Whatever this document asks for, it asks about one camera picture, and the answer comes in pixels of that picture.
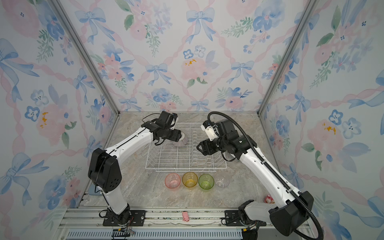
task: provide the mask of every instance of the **dish rack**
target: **dish rack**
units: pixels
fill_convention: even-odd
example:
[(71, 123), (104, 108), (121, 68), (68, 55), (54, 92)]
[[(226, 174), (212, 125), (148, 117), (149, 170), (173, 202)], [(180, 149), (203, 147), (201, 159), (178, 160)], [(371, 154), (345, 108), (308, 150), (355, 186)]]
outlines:
[(201, 141), (208, 138), (200, 126), (201, 123), (176, 123), (175, 129), (188, 137), (187, 144), (182, 147), (173, 145), (170, 140), (165, 140), (159, 146), (151, 142), (146, 169), (156, 172), (215, 172), (217, 169), (226, 169), (227, 163), (220, 152), (204, 156), (196, 149)]

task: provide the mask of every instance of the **green cup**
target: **green cup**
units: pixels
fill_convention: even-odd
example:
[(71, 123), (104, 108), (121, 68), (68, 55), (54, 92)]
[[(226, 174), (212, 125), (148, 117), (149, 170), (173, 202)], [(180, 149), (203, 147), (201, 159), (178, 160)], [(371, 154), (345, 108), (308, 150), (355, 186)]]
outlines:
[(203, 174), (199, 177), (199, 185), (202, 189), (211, 189), (215, 184), (214, 178), (209, 174)]

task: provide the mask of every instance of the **wall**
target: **wall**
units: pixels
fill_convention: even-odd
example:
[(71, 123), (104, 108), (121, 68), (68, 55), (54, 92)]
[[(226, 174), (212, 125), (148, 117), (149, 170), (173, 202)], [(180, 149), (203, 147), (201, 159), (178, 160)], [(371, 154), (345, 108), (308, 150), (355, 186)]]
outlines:
[(61, 1), (122, 111), (257, 110), (306, 2)]
[(383, 12), (383, 1), (320, 0), (262, 113), (329, 240), (384, 239)]
[(115, 115), (46, 1), (1, 5), (0, 239), (52, 239)]

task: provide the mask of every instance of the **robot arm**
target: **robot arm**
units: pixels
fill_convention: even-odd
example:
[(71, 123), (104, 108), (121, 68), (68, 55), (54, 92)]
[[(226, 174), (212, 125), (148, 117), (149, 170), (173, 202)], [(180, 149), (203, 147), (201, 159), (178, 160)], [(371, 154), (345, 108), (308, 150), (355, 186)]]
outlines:
[[(225, 117), (214, 123), (210, 120), (212, 114)], [(234, 125), (240, 130), (239, 135)], [(283, 235), (289, 236), (293, 231), (305, 239), (312, 240), (298, 230), (309, 217), (314, 221), (319, 236), (316, 240), (323, 239), (323, 232), (316, 217), (310, 211), (313, 197), (309, 192), (301, 193), (299, 189), (286, 181), (283, 176), (269, 163), (257, 144), (248, 136), (241, 126), (231, 117), (221, 112), (210, 112), (208, 120), (201, 128), (206, 132), (208, 139), (202, 141), (197, 149), (203, 155), (212, 155), (217, 151), (228, 152), (233, 159), (244, 163), (262, 182), (275, 200), (275, 204), (256, 203), (249, 200), (239, 207), (239, 217), (243, 224), (251, 224), (255, 220), (271, 222)]]
[(121, 164), (151, 141), (157, 140), (155, 145), (162, 144), (165, 139), (177, 142), (181, 137), (181, 131), (174, 129), (176, 122), (177, 114), (163, 111), (159, 118), (143, 123), (141, 128), (123, 141), (105, 150), (97, 148), (93, 151), (88, 177), (102, 192), (109, 205), (107, 215), (111, 216), (115, 223), (123, 226), (131, 218), (129, 205), (120, 188)]

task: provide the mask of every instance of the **clear cup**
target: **clear cup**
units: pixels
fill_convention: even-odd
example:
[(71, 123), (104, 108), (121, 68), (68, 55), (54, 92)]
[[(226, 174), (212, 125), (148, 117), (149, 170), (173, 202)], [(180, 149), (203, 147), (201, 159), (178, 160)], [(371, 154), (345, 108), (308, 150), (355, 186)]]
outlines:
[(229, 177), (224, 173), (219, 173), (215, 176), (215, 183), (218, 187), (228, 187)]
[(199, 185), (202, 189), (211, 189), (215, 184), (214, 178), (209, 174), (203, 174), (199, 178)]
[(170, 173), (166, 176), (166, 186), (167, 188), (174, 189), (180, 185), (181, 179), (177, 173)]
[(197, 175), (194, 172), (187, 172), (183, 175), (183, 184), (186, 187), (194, 187), (197, 184)]

